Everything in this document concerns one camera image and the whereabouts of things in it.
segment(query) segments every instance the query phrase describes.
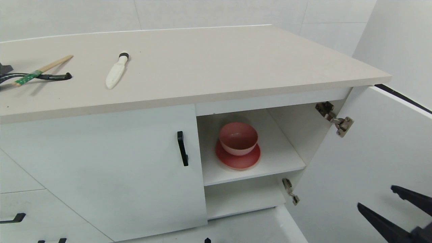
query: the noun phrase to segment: metal hinge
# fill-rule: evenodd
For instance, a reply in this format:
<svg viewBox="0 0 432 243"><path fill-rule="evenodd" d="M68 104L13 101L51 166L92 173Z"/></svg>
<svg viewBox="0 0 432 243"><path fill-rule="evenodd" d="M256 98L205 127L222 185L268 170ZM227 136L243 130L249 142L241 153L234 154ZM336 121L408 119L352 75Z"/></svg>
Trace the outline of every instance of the metal hinge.
<svg viewBox="0 0 432 243"><path fill-rule="evenodd" d="M317 103L315 105L315 109L321 114L321 116L329 122L334 123L337 128L336 134L339 135L339 137L344 137L354 123L354 120L348 116L345 118L336 118L336 115L332 112L333 108L334 105L328 101Z"/></svg>
<svg viewBox="0 0 432 243"><path fill-rule="evenodd" d="M290 197L292 197L292 203L294 205L299 204L300 198L292 192L292 184L287 178L282 178L283 186L285 187L285 191L288 193Z"/></svg>

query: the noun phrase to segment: black handle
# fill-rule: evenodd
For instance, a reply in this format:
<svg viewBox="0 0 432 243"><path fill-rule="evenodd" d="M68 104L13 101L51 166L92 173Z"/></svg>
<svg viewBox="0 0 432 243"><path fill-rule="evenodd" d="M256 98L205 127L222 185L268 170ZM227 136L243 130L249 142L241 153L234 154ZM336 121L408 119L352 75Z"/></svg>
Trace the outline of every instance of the black handle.
<svg viewBox="0 0 432 243"><path fill-rule="evenodd" d="M58 240L58 243L65 243L66 242L66 238L61 238L60 240ZM44 240L40 240L38 241L38 243L45 243Z"/></svg>
<svg viewBox="0 0 432 243"><path fill-rule="evenodd" d="M183 165L188 166L189 162L187 161L187 154L186 154L186 150L184 149L183 131L177 132L177 141L178 141L178 147L180 148L181 159L183 160Z"/></svg>
<svg viewBox="0 0 432 243"><path fill-rule="evenodd" d="M12 223L19 223L21 222L25 217L25 213L19 213L15 215L15 218L12 220L5 220L0 221L0 224L12 224Z"/></svg>

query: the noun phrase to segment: red plate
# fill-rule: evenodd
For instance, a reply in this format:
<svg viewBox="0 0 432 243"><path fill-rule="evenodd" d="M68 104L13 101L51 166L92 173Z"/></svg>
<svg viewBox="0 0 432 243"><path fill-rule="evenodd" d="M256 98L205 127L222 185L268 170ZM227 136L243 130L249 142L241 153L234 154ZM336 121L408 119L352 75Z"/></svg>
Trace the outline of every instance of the red plate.
<svg viewBox="0 0 432 243"><path fill-rule="evenodd" d="M219 160L231 169L243 170L250 168L258 162L261 156L260 146L258 144L248 154L235 156L225 151L218 140L216 143L216 155Z"/></svg>

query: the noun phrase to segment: pink bowl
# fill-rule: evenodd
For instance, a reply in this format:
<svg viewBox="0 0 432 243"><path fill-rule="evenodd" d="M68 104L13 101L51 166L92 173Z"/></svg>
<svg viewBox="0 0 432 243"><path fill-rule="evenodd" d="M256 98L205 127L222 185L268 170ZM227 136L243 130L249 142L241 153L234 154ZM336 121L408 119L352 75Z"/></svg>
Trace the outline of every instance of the pink bowl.
<svg viewBox="0 0 432 243"><path fill-rule="evenodd" d="M219 141L225 151L232 155L245 155L251 152L258 142L258 133L251 126L242 122L232 122L219 131Z"/></svg>

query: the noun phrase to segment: countertop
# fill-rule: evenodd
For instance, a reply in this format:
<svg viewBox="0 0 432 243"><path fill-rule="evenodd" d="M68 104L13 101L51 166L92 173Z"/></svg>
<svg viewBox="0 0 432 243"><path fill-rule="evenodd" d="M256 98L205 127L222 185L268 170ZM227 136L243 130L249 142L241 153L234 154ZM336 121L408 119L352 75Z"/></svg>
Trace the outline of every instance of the countertop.
<svg viewBox="0 0 432 243"><path fill-rule="evenodd" d="M126 50L117 86L106 76ZM3 65L32 72L74 57L47 74L0 89L1 123L242 99L386 83L391 76L270 25L65 35L0 43Z"/></svg>

